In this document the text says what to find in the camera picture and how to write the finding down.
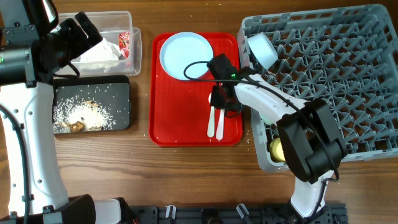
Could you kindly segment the white napkin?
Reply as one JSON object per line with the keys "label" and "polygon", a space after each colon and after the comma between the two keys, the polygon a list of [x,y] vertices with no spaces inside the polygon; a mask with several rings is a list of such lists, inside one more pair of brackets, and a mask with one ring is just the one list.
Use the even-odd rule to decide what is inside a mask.
{"label": "white napkin", "polygon": [[80,62],[104,62],[119,60],[121,51],[116,44],[103,40],[80,56]]}

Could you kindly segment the white plastic spoon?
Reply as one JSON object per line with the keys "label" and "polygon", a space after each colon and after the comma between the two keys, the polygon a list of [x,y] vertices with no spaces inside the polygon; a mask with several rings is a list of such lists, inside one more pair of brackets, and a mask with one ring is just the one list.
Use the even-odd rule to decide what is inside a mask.
{"label": "white plastic spoon", "polygon": [[212,138],[215,135],[215,107],[210,105],[210,115],[207,127],[207,136]]}

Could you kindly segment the red sauce packet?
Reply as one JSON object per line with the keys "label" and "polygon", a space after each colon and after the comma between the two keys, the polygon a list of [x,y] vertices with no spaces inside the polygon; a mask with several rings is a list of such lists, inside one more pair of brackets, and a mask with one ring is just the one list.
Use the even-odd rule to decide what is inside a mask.
{"label": "red sauce packet", "polygon": [[119,49],[124,58],[129,57],[129,42],[130,42],[130,34],[129,32],[120,33],[118,36],[119,41]]}

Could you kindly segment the white plastic fork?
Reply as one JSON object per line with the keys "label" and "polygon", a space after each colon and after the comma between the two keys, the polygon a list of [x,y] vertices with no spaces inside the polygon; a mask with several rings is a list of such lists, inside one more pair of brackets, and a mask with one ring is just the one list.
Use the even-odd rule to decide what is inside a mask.
{"label": "white plastic fork", "polygon": [[217,125],[217,129],[216,129],[216,139],[218,141],[223,139],[223,135],[224,135],[224,109],[220,109],[220,115],[219,115],[219,119],[218,119],[218,125]]}

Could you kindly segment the mint green bowl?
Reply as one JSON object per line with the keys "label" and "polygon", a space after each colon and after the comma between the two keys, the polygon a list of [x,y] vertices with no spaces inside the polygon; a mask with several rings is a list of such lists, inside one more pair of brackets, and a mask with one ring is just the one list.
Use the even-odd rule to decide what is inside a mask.
{"label": "mint green bowl", "polygon": [[263,116],[262,114],[260,114],[260,118],[262,119],[262,121],[266,124],[266,125],[272,125],[274,124],[271,120],[267,119],[265,116]]}

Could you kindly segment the light blue plate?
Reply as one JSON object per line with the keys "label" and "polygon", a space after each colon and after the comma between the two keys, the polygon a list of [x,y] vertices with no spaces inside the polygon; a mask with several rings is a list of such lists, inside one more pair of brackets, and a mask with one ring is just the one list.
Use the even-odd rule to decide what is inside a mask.
{"label": "light blue plate", "polygon": [[164,71],[177,80],[200,78],[207,71],[206,64],[214,57],[210,43],[200,34],[179,32],[170,36],[161,46],[159,61]]}

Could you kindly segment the light blue food bowl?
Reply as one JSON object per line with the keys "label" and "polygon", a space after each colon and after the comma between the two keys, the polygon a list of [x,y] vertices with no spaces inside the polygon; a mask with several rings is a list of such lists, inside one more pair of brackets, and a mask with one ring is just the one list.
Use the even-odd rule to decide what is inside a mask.
{"label": "light blue food bowl", "polygon": [[268,70],[278,60],[276,49],[264,34],[257,34],[248,38],[248,45],[264,69]]}

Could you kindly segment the yellow plastic cup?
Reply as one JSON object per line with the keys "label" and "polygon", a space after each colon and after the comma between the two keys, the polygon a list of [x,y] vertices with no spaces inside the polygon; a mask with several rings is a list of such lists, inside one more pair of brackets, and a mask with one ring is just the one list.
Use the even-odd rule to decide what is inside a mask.
{"label": "yellow plastic cup", "polygon": [[275,138],[270,143],[270,154],[274,162],[285,162],[284,151],[280,138]]}

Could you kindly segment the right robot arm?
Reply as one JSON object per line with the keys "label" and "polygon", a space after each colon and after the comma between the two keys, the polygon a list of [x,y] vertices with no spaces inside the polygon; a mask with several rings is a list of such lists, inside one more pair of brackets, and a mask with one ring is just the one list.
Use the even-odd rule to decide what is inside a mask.
{"label": "right robot arm", "polygon": [[311,221],[325,205],[327,184],[338,181],[338,167],[348,150],[329,104],[290,96],[267,83],[255,70],[238,70],[225,54],[207,62],[215,86],[211,104],[240,111],[248,106],[277,127],[285,163],[295,176],[290,206]]}

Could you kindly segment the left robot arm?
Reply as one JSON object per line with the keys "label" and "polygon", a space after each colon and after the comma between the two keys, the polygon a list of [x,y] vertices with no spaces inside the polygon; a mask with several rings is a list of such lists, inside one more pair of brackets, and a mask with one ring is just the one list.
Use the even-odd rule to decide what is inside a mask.
{"label": "left robot arm", "polygon": [[2,223],[137,223],[121,198],[70,197],[52,124],[53,79],[102,41],[84,12],[60,21],[52,1],[2,1],[1,120],[11,191]]}

